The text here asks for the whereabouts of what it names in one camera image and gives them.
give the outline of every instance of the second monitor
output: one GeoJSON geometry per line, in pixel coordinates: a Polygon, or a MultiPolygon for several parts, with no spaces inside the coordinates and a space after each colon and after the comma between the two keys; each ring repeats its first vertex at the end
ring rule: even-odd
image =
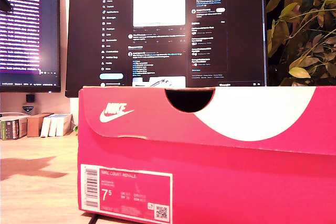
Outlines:
{"type": "Polygon", "coordinates": [[[265,86],[265,0],[70,0],[66,96],[82,86],[265,86]]]}

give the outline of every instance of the qr code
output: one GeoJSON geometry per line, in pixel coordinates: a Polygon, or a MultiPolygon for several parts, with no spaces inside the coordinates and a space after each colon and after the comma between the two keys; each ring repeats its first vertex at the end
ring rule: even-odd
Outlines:
{"type": "Polygon", "coordinates": [[[169,206],[155,204],[154,219],[169,221],[169,206]]]}

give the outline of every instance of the webpage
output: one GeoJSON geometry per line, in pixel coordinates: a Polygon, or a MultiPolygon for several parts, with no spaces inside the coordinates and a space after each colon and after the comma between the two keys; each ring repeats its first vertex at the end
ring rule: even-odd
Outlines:
{"type": "Polygon", "coordinates": [[[263,0],[239,1],[70,0],[67,90],[264,86],[263,0]],[[245,2],[255,10],[242,12],[245,2]],[[253,30],[236,30],[248,16],[253,30]],[[248,33],[257,60],[246,65],[254,56],[235,44],[248,33]]]}
{"type": "Polygon", "coordinates": [[[57,86],[57,0],[8,0],[0,12],[2,86],[57,86]]]}

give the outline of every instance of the brown box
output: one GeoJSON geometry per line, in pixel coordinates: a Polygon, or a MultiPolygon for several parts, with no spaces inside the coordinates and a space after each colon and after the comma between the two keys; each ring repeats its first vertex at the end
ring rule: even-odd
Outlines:
{"type": "Polygon", "coordinates": [[[32,115],[28,118],[28,132],[27,137],[37,137],[41,134],[43,118],[52,115],[53,113],[42,113],[32,115]]]}

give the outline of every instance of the barcode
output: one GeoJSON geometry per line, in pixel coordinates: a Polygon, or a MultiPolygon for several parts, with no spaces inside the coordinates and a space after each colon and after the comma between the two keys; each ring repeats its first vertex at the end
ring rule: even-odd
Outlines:
{"type": "Polygon", "coordinates": [[[85,175],[85,205],[98,208],[98,171],[86,168],[85,175]]]}

